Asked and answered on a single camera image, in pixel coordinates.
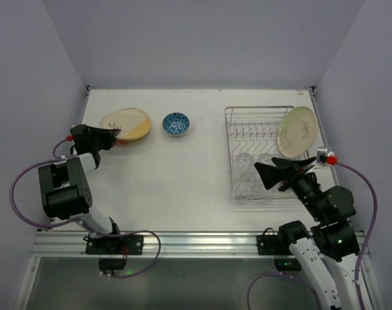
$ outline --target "white wall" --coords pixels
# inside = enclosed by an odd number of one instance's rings
[[[340,160],[366,173],[379,212],[369,248],[392,309],[392,0],[366,0],[316,88],[328,140]],[[336,169],[356,198],[356,226],[367,229],[372,199],[357,176]]]
[[[8,202],[13,177],[51,158],[83,110],[84,86],[40,0],[0,0],[0,309],[11,309],[36,229]],[[43,219],[37,173],[17,192],[21,210]]]
[[[99,87],[303,88],[364,0],[43,0],[77,71]]]

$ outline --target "white tabletop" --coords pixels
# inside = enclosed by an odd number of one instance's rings
[[[229,106],[292,105],[313,110],[308,91],[297,90],[92,90],[83,123],[98,127],[109,112],[127,107],[151,119],[149,136],[132,147],[101,151],[98,170],[87,174],[94,207],[122,231],[262,231],[300,220],[316,222],[298,200],[234,201],[224,110]],[[182,112],[190,129],[168,136],[163,118]],[[322,146],[318,132],[311,156]],[[334,183],[330,169],[317,172],[322,190]],[[75,224],[59,230],[81,230]]]

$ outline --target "wire dish rack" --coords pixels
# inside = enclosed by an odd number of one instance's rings
[[[227,107],[225,120],[231,169],[233,198],[237,200],[253,200],[266,198],[294,198],[287,190],[279,192],[278,186],[266,190],[254,168],[257,161],[274,165],[272,157],[285,158],[278,147],[279,127],[292,110],[292,106],[268,107]],[[304,160],[309,153],[293,158]]]

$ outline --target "blue patterned bowl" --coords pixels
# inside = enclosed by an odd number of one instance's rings
[[[189,118],[182,113],[171,113],[163,119],[163,128],[173,137],[180,137],[190,127]]]

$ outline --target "beige plate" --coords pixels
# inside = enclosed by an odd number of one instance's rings
[[[131,141],[125,141],[125,140],[118,140],[118,139],[117,139],[116,145],[117,145],[117,146],[120,146],[120,147],[131,147],[131,146],[133,146],[133,145],[135,145],[135,144],[140,143],[140,142],[143,141],[146,137],[147,137],[147,136],[144,136],[144,137],[142,137],[141,139],[131,140]]]
[[[316,116],[308,107],[292,109],[280,124],[278,148],[287,158],[295,158],[313,144],[317,132]]]
[[[136,141],[149,134],[151,122],[144,111],[138,108],[124,108],[104,116],[101,128],[121,129],[117,140]]]

